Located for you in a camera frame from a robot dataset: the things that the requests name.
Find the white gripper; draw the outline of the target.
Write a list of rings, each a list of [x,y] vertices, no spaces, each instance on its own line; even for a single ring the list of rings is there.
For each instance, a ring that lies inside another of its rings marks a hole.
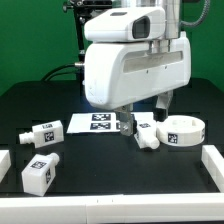
[[[131,103],[159,94],[155,120],[163,122],[173,98],[170,90],[186,85],[190,75],[190,43],[185,33],[156,48],[147,42],[94,43],[85,56],[86,98],[94,107],[115,109],[125,136],[133,133]]]

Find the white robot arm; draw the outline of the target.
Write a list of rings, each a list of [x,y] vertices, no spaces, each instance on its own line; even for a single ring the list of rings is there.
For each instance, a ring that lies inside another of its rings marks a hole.
[[[120,132],[134,132],[135,102],[158,96],[167,109],[172,91],[189,82],[191,50],[180,30],[180,0],[121,0],[88,21],[84,81],[88,102],[113,110]]]

